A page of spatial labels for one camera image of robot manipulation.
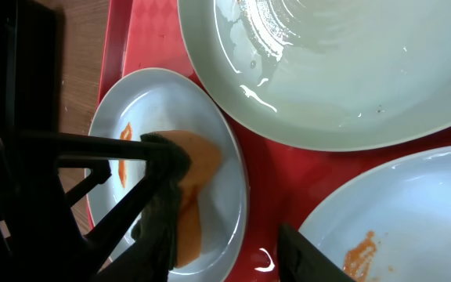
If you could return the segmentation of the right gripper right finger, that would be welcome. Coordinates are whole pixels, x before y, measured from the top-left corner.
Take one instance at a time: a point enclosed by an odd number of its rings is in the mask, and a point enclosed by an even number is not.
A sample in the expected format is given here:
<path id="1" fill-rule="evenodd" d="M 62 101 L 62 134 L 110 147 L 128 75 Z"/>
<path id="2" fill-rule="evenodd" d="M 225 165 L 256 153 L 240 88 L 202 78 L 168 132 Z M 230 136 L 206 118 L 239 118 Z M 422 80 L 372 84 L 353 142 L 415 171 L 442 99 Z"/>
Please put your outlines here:
<path id="1" fill-rule="evenodd" d="M 280 282 L 354 282 L 287 223 L 278 229 L 276 253 Z"/>

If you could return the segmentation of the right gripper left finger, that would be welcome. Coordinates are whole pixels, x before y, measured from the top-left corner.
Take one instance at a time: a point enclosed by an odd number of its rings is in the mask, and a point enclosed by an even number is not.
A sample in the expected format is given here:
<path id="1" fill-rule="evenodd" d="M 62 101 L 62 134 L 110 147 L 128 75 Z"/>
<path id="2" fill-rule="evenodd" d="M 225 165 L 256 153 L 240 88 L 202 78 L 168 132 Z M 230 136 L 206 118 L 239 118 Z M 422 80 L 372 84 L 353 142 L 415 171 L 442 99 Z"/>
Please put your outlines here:
<path id="1" fill-rule="evenodd" d="M 133 226 L 177 171 L 170 146 L 56 130 L 60 17 L 34 1 L 0 1 L 0 281 L 166 281 L 155 241 Z M 144 161 L 143 177 L 82 234 L 72 207 Z"/>

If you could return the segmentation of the orange and green sponge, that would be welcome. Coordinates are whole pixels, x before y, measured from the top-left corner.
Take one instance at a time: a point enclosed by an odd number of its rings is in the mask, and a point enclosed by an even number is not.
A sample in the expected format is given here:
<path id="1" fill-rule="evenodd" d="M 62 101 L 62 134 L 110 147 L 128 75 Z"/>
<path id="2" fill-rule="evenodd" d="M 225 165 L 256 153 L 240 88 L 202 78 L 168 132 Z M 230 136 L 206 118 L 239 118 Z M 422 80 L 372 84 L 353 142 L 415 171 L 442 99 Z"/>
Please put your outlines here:
<path id="1" fill-rule="evenodd" d="M 169 271 L 186 266 L 200 255 L 197 198 L 215 177 L 222 152 L 212 141 L 184 130 L 146 133 L 140 139 L 168 145 L 177 153 L 177 171 L 157 190 L 131 231 L 136 241 L 155 241 L 154 261 Z"/>

